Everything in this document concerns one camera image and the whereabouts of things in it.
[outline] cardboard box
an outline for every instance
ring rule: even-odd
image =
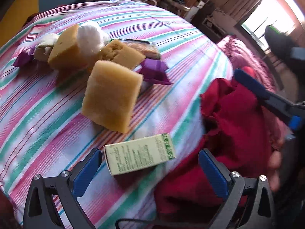
[[[112,176],[124,174],[176,158],[168,133],[104,146],[105,159]]]

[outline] purple wrapper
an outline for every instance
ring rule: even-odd
[[[15,62],[13,63],[13,66],[15,67],[22,67],[28,62],[32,61],[34,59],[34,50],[35,46],[32,46],[28,48],[25,51],[22,51],[19,53],[18,57],[16,58]]]
[[[143,75],[143,81],[152,84],[172,84],[165,73],[168,69],[165,62],[155,59],[144,59],[141,66],[142,68],[138,73]]]

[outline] window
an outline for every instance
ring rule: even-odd
[[[294,26],[293,20],[276,0],[262,0],[253,13],[243,22],[242,27],[265,51],[269,48],[265,40],[266,26],[273,25],[281,33]]]

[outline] blue gripper pad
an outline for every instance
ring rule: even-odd
[[[249,89],[257,98],[267,100],[270,95],[263,85],[256,81],[252,76],[248,75],[241,69],[234,70],[234,78],[240,84]]]
[[[74,198],[81,197],[85,194],[89,184],[101,165],[102,153],[99,149],[95,149],[93,155],[87,160],[85,165],[80,170],[79,174],[74,178],[73,189],[71,191]]]
[[[199,152],[198,161],[200,167],[208,178],[215,194],[218,197],[221,197],[226,200],[229,195],[228,183],[222,173],[217,168],[217,166],[214,164],[214,162],[204,150],[201,150]]]

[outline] bright light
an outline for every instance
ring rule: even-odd
[[[298,5],[294,2],[294,0],[285,0],[285,1],[288,3],[288,5],[292,9],[293,13],[295,14],[295,16],[298,18],[298,20],[302,24],[302,26],[305,27],[305,17],[303,15],[302,11],[300,10],[300,8],[298,7]]]

